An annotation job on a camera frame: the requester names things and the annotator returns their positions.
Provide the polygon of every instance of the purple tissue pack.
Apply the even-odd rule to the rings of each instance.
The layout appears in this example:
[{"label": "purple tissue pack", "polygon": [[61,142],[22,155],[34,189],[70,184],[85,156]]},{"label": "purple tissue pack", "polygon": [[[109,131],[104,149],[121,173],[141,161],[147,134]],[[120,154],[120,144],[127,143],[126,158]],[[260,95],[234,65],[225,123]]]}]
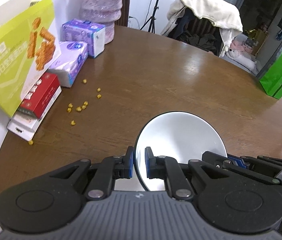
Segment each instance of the purple tissue pack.
[{"label": "purple tissue pack", "polygon": [[89,56],[95,58],[104,50],[105,26],[100,23],[73,19],[62,25],[66,41],[84,41],[89,47]]},{"label": "purple tissue pack", "polygon": [[60,42],[61,56],[58,57],[47,72],[58,76],[62,87],[71,87],[83,63],[88,57],[88,44],[82,41]]}]

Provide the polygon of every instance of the red box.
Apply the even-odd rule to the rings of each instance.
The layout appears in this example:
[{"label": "red box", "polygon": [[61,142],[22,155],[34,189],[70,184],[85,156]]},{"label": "red box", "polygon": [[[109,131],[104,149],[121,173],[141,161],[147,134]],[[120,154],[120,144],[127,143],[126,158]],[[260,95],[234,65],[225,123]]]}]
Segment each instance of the red box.
[{"label": "red box", "polygon": [[44,73],[26,95],[18,111],[40,119],[59,86],[56,74]]}]

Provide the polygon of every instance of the green gift bag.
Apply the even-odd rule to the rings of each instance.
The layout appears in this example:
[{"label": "green gift bag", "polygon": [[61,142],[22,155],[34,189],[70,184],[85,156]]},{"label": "green gift bag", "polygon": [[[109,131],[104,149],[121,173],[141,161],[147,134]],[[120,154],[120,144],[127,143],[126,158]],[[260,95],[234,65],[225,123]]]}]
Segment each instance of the green gift bag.
[{"label": "green gift bag", "polygon": [[282,54],[260,79],[260,83],[268,96],[282,97]]}]

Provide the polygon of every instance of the bowl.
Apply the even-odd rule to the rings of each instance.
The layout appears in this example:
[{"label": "bowl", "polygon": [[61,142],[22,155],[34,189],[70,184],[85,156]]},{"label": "bowl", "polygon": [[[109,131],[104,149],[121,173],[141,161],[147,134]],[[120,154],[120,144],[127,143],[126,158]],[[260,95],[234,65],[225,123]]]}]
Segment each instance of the bowl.
[{"label": "bowl", "polygon": [[169,156],[178,163],[201,160],[205,151],[227,157],[227,151],[216,130],[205,120],[187,112],[168,112],[151,119],[140,131],[134,146],[134,166],[145,190],[165,190],[162,179],[148,179],[145,148],[154,156]]}]

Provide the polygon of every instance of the wooden table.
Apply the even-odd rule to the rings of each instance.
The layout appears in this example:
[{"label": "wooden table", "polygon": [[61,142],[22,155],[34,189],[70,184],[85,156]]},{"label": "wooden table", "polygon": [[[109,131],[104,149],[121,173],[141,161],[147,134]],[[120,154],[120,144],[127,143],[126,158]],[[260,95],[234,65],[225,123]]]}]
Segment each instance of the wooden table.
[{"label": "wooden table", "polygon": [[[69,103],[75,108],[84,101],[87,109],[67,113]],[[0,192],[81,158],[95,163],[124,154],[149,119],[174,110],[209,122],[229,154],[282,158],[282,98],[267,96],[249,73],[203,50],[116,26],[105,51],[88,59],[72,88],[63,89],[34,145],[7,133]]]}]

